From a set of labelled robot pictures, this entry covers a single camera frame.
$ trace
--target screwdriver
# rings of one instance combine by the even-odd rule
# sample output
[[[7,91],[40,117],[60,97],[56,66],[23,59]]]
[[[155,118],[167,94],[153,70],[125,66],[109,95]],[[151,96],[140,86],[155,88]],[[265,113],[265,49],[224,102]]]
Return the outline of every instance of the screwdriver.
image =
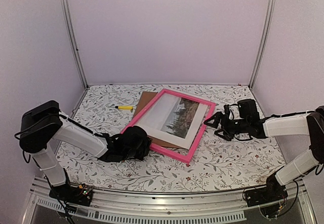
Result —
[[[134,108],[133,106],[110,106],[110,107],[121,109],[121,110],[132,110]]]

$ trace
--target metal pole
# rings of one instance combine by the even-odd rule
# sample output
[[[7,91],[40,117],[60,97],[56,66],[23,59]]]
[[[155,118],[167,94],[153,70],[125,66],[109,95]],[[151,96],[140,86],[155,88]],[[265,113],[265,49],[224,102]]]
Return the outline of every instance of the metal pole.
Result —
[[[259,46],[257,58],[256,58],[256,61],[255,61],[255,64],[254,64],[253,72],[252,72],[252,75],[251,75],[251,78],[250,78],[250,83],[249,83],[249,88],[251,90],[253,90],[253,87],[255,85],[255,82],[256,82],[256,79],[257,79],[257,76],[258,76],[258,72],[259,72],[259,69],[260,69],[260,64],[261,64],[261,61],[262,61],[264,49],[265,49],[265,46],[266,46],[266,42],[267,42],[269,30],[270,30],[271,19],[272,19],[272,14],[273,14],[273,10],[274,10],[274,4],[275,4],[275,0],[269,0],[268,1],[267,14],[266,14],[266,17],[265,17],[265,22],[264,22],[261,41],[260,41],[260,46]]]
[[[69,35],[71,48],[72,48],[74,60],[76,63],[76,68],[77,68],[78,74],[80,76],[82,85],[86,89],[89,87],[89,85],[88,85],[88,82],[86,79],[85,71],[83,69],[81,59],[80,59],[80,54],[78,52],[78,48],[77,48],[77,44],[76,44],[76,39],[75,39],[74,31],[73,31],[72,19],[71,19],[71,13],[70,13],[70,9],[69,9],[68,0],[61,0],[61,4],[62,4],[63,15],[64,15],[64,19],[65,19],[67,33]]]

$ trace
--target white wall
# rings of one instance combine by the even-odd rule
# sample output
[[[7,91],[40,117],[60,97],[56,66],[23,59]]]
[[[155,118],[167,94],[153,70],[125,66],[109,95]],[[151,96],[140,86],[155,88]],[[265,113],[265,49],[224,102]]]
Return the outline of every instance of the white wall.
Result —
[[[268,0],[69,0],[89,84],[248,84]]]
[[[27,110],[54,99],[71,112],[82,87],[60,0],[0,0],[0,223],[17,224],[33,176],[14,133]]]
[[[324,0],[276,0],[254,93],[267,115],[324,104]],[[309,147],[307,137],[278,138],[287,161]],[[318,223],[324,223],[324,174],[305,177]]]

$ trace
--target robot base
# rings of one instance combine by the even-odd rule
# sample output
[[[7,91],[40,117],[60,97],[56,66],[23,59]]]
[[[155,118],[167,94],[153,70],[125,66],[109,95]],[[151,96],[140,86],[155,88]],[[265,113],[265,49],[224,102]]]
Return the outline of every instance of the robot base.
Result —
[[[249,207],[282,200],[287,197],[288,193],[284,188],[282,188],[280,192],[276,192],[275,195],[270,195],[266,187],[244,192],[244,198]]]
[[[80,192],[80,188],[78,187],[71,187],[69,188],[69,191],[71,191],[71,193],[76,193],[76,196],[69,196],[69,197],[63,197],[63,196],[59,196],[57,195],[53,190],[50,191],[49,196],[53,199],[59,199],[63,202],[67,202],[67,203],[72,203],[72,204],[76,204],[76,205],[83,205],[83,206],[90,206],[91,201],[92,201],[92,197],[93,197],[93,191],[90,190],[89,192],[87,192],[87,195],[77,195],[77,193]]]

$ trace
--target picture frame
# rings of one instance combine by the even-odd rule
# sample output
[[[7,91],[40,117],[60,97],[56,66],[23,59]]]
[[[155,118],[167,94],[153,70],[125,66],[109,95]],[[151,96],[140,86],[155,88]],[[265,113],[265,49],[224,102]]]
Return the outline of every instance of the picture frame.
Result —
[[[150,149],[184,163],[189,163],[206,129],[204,119],[213,115],[216,104],[201,97],[162,89],[122,130],[143,128],[149,136],[177,143],[188,149],[183,155],[152,143]]]

